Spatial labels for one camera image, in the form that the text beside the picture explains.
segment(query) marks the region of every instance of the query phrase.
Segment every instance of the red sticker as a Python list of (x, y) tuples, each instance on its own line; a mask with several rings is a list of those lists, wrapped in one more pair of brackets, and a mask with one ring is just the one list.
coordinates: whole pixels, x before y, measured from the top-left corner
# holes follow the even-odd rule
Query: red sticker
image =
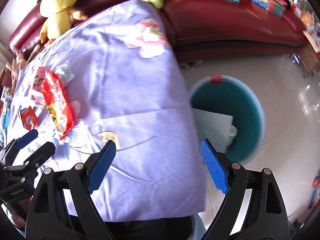
[(221, 75), (212, 75), (211, 78), (211, 85), (220, 85), (222, 81)]

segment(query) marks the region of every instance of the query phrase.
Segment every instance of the red snack bag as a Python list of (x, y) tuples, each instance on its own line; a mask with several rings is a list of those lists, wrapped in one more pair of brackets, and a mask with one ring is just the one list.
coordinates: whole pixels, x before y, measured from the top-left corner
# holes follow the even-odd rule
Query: red snack bag
[(62, 140), (74, 127), (75, 121), (64, 88), (58, 76), (50, 70), (45, 72), (41, 93), (60, 140)]
[(36, 117), (35, 112), (31, 108), (31, 106), (29, 106), (28, 108), (19, 110), (18, 113), (22, 121), (23, 127), (26, 128), (27, 130), (31, 131), (32, 125), (35, 125), (37, 127), (39, 126), (38, 119)]

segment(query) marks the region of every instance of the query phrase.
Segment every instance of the metal screw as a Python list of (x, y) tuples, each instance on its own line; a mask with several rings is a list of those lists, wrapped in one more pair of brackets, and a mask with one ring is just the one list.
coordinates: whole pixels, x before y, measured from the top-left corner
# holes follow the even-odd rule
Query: metal screw
[(51, 169), (50, 169), (50, 168), (46, 168), (46, 169), (44, 170), (44, 174), (50, 174), (50, 172), (51, 172)]
[(236, 170), (239, 170), (241, 168), (241, 165), (239, 163), (233, 163), (232, 167)]
[(267, 174), (267, 175), (270, 175), (270, 174), (271, 174), (271, 170), (268, 169), (268, 168), (265, 168), (265, 169), (263, 170), (263, 172), (264, 172), (265, 174)]
[(77, 163), (75, 166), (76, 170), (81, 170), (83, 168), (83, 163)]

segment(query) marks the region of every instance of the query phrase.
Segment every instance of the small toy figure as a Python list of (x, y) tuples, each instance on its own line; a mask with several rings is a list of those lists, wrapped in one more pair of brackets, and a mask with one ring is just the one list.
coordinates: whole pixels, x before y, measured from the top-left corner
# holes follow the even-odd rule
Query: small toy figure
[(12, 61), (12, 71), (11, 71), (11, 90), (14, 91), (17, 85), (17, 80), (19, 76), (20, 65), (17, 64), (16, 59), (14, 58)]
[(16, 56), (17, 56), (17, 65), (19, 67), (19, 70), (22, 70), (24, 68), (24, 66), (26, 65), (27, 61), (24, 58), (23, 53), (21, 52), (21, 49), (18, 49), (16, 52)]
[(82, 11), (71, 10), (71, 7), (76, 1), (77, 0), (41, 1), (40, 14), (43, 17), (47, 17), (47, 20), (41, 28), (39, 40), (41, 41), (41, 44), (43, 44), (48, 37), (49, 41), (44, 45), (45, 47), (71, 29), (70, 16), (78, 21), (86, 20), (88, 18)]

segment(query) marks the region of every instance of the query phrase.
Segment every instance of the person's hand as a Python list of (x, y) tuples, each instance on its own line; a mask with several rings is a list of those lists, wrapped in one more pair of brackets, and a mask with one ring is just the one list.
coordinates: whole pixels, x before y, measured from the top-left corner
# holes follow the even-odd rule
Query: person's hand
[[(32, 197), (27, 198), (27, 206), (28, 208), (31, 205)], [(25, 228), (26, 222), (19, 215), (11, 215), (11, 221), (17, 228)]]

